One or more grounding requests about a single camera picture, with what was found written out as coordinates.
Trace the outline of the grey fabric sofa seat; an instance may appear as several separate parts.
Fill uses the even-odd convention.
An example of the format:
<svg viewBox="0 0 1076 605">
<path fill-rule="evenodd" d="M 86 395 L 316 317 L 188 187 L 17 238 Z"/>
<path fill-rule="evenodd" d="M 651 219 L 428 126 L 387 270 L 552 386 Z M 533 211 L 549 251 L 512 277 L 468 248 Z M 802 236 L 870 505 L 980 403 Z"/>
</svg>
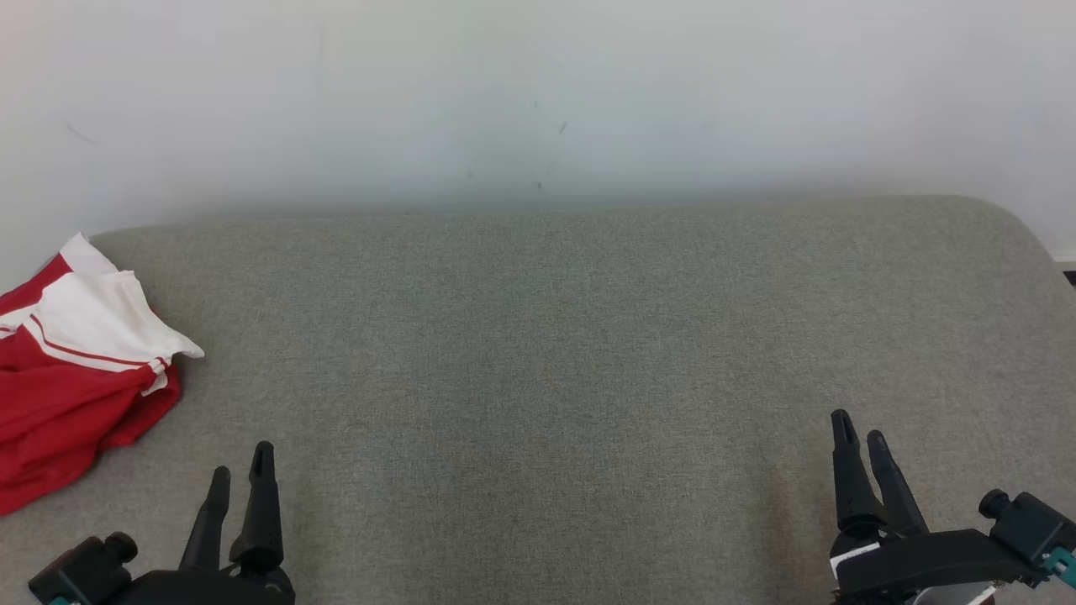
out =
<svg viewBox="0 0 1076 605">
<path fill-rule="evenodd" d="M 176 566 L 277 448 L 299 602 L 829 605 L 831 411 L 934 531 L 1076 520 L 1076 290 L 964 197 L 150 227 L 93 244 L 203 348 L 139 444 L 0 519 L 0 605 L 87 536 Z"/>
</svg>

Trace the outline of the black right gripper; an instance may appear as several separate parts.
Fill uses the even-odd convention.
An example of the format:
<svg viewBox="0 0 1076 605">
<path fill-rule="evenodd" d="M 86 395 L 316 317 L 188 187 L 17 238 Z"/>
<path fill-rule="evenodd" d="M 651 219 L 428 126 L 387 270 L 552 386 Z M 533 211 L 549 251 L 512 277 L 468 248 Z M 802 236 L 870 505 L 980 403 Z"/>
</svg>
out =
<svg viewBox="0 0 1076 605">
<path fill-rule="evenodd" d="M 957 587 L 968 589 L 971 594 L 952 595 L 946 605 L 981 605 L 999 586 L 1025 583 L 1036 588 L 1045 581 L 1044 569 L 977 529 L 929 534 L 925 518 L 880 430 L 868 434 L 868 454 L 883 504 L 873 491 L 856 430 L 846 410 L 831 413 L 831 437 L 839 532 L 870 533 L 886 523 L 891 533 L 905 537 L 854 540 L 839 535 L 831 548 L 831 569 L 836 578 L 831 605 L 912 605 L 917 597 L 928 597 L 931 592 L 953 593 Z"/>
</svg>

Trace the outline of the red and white jersey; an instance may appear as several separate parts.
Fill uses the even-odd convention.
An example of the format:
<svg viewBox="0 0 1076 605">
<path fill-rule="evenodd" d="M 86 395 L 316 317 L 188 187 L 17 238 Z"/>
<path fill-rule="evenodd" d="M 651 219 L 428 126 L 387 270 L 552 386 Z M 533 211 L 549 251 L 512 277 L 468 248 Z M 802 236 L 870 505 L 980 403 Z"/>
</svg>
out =
<svg viewBox="0 0 1076 605">
<path fill-rule="evenodd" d="M 132 271 L 70 238 L 0 295 L 0 516 L 134 444 L 176 406 L 176 357 L 203 354 L 155 313 Z"/>
</svg>

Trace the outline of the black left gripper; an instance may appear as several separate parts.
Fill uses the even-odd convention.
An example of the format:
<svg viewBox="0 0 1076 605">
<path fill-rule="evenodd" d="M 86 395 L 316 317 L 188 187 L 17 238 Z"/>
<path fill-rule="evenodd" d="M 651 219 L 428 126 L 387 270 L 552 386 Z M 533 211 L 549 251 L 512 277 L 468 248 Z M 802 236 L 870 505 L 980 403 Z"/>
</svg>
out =
<svg viewBox="0 0 1076 605">
<path fill-rule="evenodd" d="M 108 605 L 295 605 L 291 581 L 275 571 L 284 559 L 283 531 L 274 468 L 274 447 L 255 447 L 247 474 L 245 517 L 228 552 L 243 573 L 220 571 L 220 539 L 229 510 L 231 475 L 218 466 L 193 522 L 178 571 L 150 571 Z"/>
</svg>

